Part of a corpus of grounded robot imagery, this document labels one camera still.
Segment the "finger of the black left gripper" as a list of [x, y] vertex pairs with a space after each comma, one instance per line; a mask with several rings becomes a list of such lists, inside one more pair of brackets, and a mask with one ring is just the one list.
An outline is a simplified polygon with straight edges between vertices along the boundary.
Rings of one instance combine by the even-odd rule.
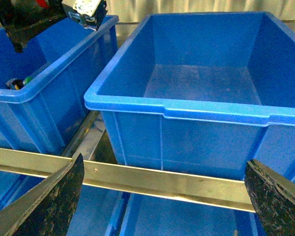
[[0, 24], [17, 53], [64, 18], [60, 0], [0, 0]]

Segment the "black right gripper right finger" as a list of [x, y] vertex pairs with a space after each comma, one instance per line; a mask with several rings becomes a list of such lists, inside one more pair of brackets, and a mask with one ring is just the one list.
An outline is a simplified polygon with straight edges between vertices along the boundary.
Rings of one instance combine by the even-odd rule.
[[244, 184], [268, 236], [295, 236], [295, 184], [256, 159], [246, 163]]

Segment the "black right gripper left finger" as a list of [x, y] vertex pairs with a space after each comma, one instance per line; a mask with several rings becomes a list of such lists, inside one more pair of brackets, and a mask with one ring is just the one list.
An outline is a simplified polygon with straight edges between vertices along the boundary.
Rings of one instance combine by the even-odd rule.
[[0, 211], [0, 236], [64, 236], [76, 212], [85, 175], [78, 155]]

